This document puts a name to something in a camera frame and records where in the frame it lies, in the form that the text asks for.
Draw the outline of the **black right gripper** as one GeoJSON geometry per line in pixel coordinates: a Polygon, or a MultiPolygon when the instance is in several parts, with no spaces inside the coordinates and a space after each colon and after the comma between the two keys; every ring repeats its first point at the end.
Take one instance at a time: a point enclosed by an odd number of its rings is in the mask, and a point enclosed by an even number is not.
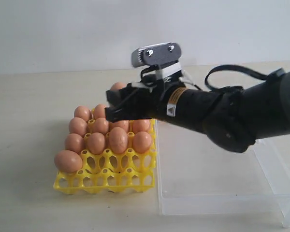
{"type": "Polygon", "coordinates": [[[110,122],[154,118],[185,129],[203,132],[202,123],[220,101],[220,94],[172,85],[150,91],[142,82],[106,91],[110,122]]]}

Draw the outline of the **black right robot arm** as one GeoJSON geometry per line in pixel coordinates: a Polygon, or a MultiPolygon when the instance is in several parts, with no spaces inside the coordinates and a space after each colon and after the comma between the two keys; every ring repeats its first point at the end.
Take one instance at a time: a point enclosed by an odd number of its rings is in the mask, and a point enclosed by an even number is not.
{"type": "Polygon", "coordinates": [[[211,91],[187,88],[177,74],[150,74],[108,90],[107,120],[154,118],[205,134],[219,147],[242,153],[256,140],[290,134],[290,72],[279,69],[253,87],[211,91]]]}

